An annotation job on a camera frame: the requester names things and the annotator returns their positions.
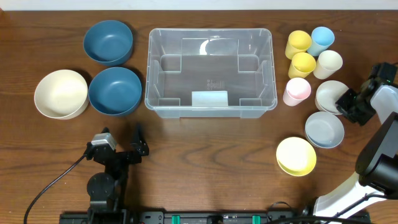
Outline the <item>far yellow cup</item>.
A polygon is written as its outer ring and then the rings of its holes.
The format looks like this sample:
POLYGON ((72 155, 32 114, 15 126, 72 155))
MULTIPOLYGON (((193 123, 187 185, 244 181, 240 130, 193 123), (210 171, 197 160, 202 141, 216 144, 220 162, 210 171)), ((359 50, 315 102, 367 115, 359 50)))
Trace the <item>far yellow cup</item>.
POLYGON ((293 56, 300 52, 306 52, 312 45, 311 36, 302 30, 295 30, 289 34, 285 48, 285 56, 292 60, 293 56))

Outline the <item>large cream bowl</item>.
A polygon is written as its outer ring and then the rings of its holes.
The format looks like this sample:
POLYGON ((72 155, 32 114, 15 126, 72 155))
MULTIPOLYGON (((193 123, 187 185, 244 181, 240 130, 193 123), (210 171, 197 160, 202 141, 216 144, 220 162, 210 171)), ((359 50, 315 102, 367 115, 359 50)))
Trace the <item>large cream bowl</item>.
POLYGON ((34 103, 37 110, 48 118, 75 118, 89 105, 87 82, 73 70, 54 71, 37 85, 34 103))

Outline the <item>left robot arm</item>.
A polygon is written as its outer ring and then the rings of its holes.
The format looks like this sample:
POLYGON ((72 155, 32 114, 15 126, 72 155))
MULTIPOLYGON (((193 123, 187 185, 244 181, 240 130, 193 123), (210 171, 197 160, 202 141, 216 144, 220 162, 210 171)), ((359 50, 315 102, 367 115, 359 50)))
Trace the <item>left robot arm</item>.
POLYGON ((134 221, 131 212, 124 207, 129 166, 142 162, 142 157, 149 155, 149 147, 139 125, 129 143, 132 147, 130 151, 118 152, 116 145, 117 142, 108 128, 94 135, 87 143, 84 152, 86 159, 104 165, 104 172, 93 175, 87 183, 90 207, 86 222, 89 224, 134 221))

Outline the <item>pink cup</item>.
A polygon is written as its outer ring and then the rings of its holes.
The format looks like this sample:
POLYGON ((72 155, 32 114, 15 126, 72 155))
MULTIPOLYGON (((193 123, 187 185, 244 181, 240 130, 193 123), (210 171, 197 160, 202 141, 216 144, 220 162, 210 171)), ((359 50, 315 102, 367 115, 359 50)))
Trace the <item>pink cup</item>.
POLYGON ((283 101, 288 106, 296 106, 307 99, 312 92, 309 82, 304 78, 292 78, 287 82, 283 101))

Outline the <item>cream cup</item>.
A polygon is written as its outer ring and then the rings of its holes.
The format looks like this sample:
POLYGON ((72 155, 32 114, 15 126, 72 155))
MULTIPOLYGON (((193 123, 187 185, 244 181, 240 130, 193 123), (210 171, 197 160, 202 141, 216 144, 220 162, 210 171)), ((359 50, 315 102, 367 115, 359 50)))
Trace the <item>cream cup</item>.
POLYGON ((323 51, 317 60, 313 74, 316 78, 324 80, 334 74, 343 65, 343 59, 334 50, 323 51))

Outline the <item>small white bowl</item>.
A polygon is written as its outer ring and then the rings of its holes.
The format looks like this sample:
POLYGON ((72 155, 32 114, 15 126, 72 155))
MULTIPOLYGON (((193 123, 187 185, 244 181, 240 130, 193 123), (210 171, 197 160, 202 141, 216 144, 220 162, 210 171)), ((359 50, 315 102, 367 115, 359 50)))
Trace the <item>small white bowl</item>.
POLYGON ((342 82, 336 80, 323 82, 315 95, 316 107, 320 111, 340 115, 341 113, 336 108, 336 102, 347 90, 348 87, 342 82))

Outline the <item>blue bowl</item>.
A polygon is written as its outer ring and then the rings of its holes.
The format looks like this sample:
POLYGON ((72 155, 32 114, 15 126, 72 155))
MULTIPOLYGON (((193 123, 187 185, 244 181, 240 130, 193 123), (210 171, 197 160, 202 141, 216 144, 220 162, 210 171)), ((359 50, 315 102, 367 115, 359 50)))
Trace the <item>blue bowl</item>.
POLYGON ((99 72, 88 89, 92 107, 110 116, 131 114, 139 106, 141 96, 141 80, 133 71, 123 67, 99 72))
POLYGON ((106 20, 88 29, 83 39, 83 49, 95 62, 111 67, 129 60, 133 42, 133 33, 125 23, 106 20))

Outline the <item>small grey bowl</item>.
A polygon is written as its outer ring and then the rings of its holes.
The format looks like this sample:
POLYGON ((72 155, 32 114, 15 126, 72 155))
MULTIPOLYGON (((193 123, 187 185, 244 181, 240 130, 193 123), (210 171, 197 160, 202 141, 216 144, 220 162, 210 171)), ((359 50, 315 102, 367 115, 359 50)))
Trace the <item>small grey bowl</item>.
POLYGON ((344 126, 333 114, 319 111, 310 115, 305 122, 305 137, 313 146, 331 149, 338 146, 344 136, 344 126))

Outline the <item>near blue bowl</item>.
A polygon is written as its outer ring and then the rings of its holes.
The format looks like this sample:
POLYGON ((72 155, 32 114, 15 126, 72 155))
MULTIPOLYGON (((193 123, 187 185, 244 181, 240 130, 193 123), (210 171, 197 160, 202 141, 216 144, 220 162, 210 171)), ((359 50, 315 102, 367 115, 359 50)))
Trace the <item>near blue bowl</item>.
POLYGON ((99 72, 88 89, 92 107, 110 116, 131 114, 139 106, 141 96, 141 80, 133 71, 123 67, 99 72))

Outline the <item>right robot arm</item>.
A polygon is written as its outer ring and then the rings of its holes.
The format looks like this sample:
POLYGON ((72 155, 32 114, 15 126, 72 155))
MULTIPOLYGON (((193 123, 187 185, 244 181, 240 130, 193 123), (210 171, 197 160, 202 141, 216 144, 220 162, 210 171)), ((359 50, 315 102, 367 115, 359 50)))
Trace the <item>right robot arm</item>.
POLYGON ((382 126, 360 152, 354 174, 316 199, 316 217, 349 218, 374 203, 397 199, 397 85, 383 81, 369 96, 382 126))

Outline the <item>small yellow bowl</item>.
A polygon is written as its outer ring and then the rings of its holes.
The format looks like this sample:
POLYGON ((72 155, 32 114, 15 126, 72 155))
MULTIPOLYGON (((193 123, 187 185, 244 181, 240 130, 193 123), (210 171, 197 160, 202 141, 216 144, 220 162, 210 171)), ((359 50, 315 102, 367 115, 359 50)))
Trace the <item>small yellow bowl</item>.
POLYGON ((276 149, 278 166, 287 174, 301 177, 311 173, 317 163, 313 146, 298 137, 282 140, 276 149))

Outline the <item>yellow cup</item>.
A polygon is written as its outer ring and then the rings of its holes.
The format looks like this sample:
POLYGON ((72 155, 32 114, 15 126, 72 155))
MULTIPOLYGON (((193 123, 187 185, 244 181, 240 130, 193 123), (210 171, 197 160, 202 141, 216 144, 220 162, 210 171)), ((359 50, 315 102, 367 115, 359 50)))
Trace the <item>yellow cup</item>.
POLYGON ((312 55, 306 52, 297 53, 292 57, 288 76, 290 79, 306 78, 311 72, 314 71, 316 64, 316 60, 312 55))
POLYGON ((289 34, 285 48, 285 56, 292 60, 293 56, 300 52, 306 52, 312 45, 311 36, 302 30, 295 30, 289 34))

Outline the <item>clear plastic storage container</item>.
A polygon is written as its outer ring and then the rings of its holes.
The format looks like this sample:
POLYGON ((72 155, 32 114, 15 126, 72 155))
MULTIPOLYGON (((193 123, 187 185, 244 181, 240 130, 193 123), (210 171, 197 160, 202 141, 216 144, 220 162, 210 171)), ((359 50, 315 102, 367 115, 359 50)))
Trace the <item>clear plastic storage container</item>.
POLYGON ((271 32, 153 29, 145 104, 161 118, 261 117, 277 106, 271 32))

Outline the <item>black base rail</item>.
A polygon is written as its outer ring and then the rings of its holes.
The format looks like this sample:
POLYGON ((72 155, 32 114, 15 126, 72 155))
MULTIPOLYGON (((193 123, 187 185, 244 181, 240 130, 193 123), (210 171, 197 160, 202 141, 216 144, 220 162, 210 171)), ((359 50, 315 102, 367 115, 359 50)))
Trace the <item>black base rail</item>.
POLYGON ((134 213, 120 212, 65 212, 60 215, 61 224, 122 223, 122 224, 212 224, 212 223, 270 223, 278 219, 297 215, 288 210, 274 210, 266 213, 134 213))

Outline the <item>light blue cup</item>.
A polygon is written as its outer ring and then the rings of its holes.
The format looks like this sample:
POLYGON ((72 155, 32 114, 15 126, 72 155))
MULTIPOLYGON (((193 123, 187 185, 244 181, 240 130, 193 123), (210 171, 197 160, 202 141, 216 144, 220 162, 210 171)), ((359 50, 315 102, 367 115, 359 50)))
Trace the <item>light blue cup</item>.
POLYGON ((307 52, 314 57, 319 56, 335 41, 333 31, 327 27, 315 28, 312 31, 311 38, 312 44, 308 48, 307 52))

